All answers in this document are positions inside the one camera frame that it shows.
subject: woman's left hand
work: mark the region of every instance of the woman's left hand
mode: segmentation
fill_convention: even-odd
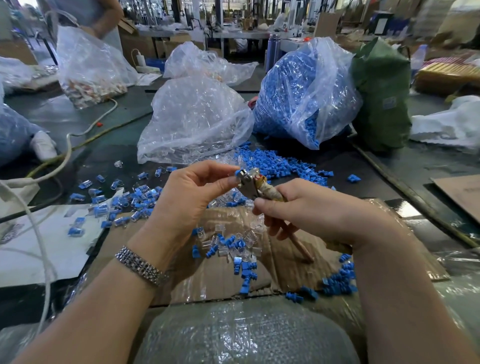
[[[210,201],[238,185],[231,176],[238,169],[206,160],[173,171],[143,227],[157,237],[153,243],[182,247]]]

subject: hand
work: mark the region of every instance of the hand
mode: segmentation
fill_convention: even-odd
[[[229,177],[238,169],[206,160],[173,171],[144,225],[157,237],[154,243],[161,241],[181,248],[210,201],[238,185],[235,176]]]
[[[253,213],[265,214],[268,233],[278,234],[279,240],[288,237],[280,231],[279,219],[290,222],[291,232],[302,229],[325,241],[351,245],[369,240],[381,226],[395,226],[393,219],[370,203],[310,181],[297,178],[276,188],[288,202],[257,198]]]
[[[89,26],[81,26],[80,27],[85,33],[90,34],[91,36],[94,36],[95,38],[98,38],[98,35],[96,34],[95,29],[90,28]]]

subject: green bag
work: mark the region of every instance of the green bag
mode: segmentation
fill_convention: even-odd
[[[373,151],[403,147],[412,126],[409,60],[377,37],[357,52],[350,70],[363,98],[352,123],[359,136]]]

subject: dark green table surface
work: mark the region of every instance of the dark green table surface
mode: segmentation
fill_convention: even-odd
[[[108,115],[102,123],[102,128],[94,128],[90,137],[99,131],[136,118],[151,110],[151,100],[156,85],[148,87],[132,87],[126,95],[116,100],[119,107]],[[254,94],[242,93],[244,98],[250,99]],[[36,95],[21,95],[6,99],[12,108],[24,115],[31,122],[37,123],[50,131],[51,137],[57,143],[60,151],[65,151],[65,134],[68,132],[82,132],[90,123],[112,104],[105,103],[84,110],[76,110],[71,102],[60,91],[50,91]],[[446,109],[442,100],[425,95],[411,96],[409,111],[414,114],[429,114]],[[136,158],[136,145],[140,133],[150,121],[150,116],[144,117],[133,124],[115,130],[88,146],[74,152],[72,162],[59,175],[59,179],[66,189],[66,195],[78,192],[76,187],[80,181],[91,179],[101,173],[108,179],[120,178],[127,186],[135,181],[135,176],[142,171],[153,172],[157,164],[146,163],[139,165]],[[77,145],[84,137],[73,138]],[[270,138],[263,141],[260,136],[252,136],[251,140],[258,146],[277,150],[283,157],[296,157],[303,161],[316,163],[319,169],[334,171],[334,177],[329,179],[329,185],[337,190],[357,197],[378,197],[386,200],[390,205],[405,211],[405,202],[389,184],[387,184],[374,169],[350,146],[343,138],[336,137],[321,145],[319,151],[311,151],[295,140],[279,140]],[[447,220],[462,225],[472,237],[479,237],[479,227],[437,189],[433,188],[430,178],[449,177],[479,173],[480,162],[476,155],[465,154],[452,148],[427,146],[418,143],[409,143],[402,150],[395,151],[388,156],[378,158],[390,168],[406,184],[413,188],[422,198],[428,201],[441,216]],[[18,161],[0,169],[0,178],[23,177],[35,167],[32,156],[21,157]],[[115,168],[115,160],[122,160],[124,168]],[[350,174],[356,174],[362,181],[351,184],[346,181]],[[46,181],[41,184],[41,191],[33,201],[40,203],[56,193],[55,184]],[[415,223],[411,226],[417,236],[432,252],[451,250],[466,250],[462,244],[454,241],[422,216],[414,216]],[[91,252],[94,259],[106,232],[99,239],[99,243]],[[77,279],[67,279],[53,284],[53,308],[61,310],[65,295],[76,283]],[[40,318],[44,289],[39,285],[9,287],[0,289],[0,328],[20,323],[37,322]]]

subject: worker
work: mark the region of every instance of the worker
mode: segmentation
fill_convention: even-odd
[[[237,169],[210,160],[171,173],[151,217],[128,241],[127,248],[165,272],[207,204],[237,186],[236,177],[229,177]],[[286,238],[278,223],[284,219],[292,229],[353,246],[370,363],[478,362],[430,282],[411,237],[396,220],[369,202],[305,180],[295,179],[277,188],[288,202],[261,198],[254,202],[253,212],[265,214],[270,235]],[[112,259],[13,364],[126,363],[157,290],[139,273]],[[195,328],[188,327],[192,335]],[[332,346],[318,347],[327,350]]]
[[[118,0],[41,0],[39,6],[43,11],[47,6],[41,3],[45,1],[49,10],[70,14],[88,34],[122,50],[117,25],[123,17],[123,9]],[[62,14],[53,13],[52,16],[59,17],[60,25],[72,25]]]

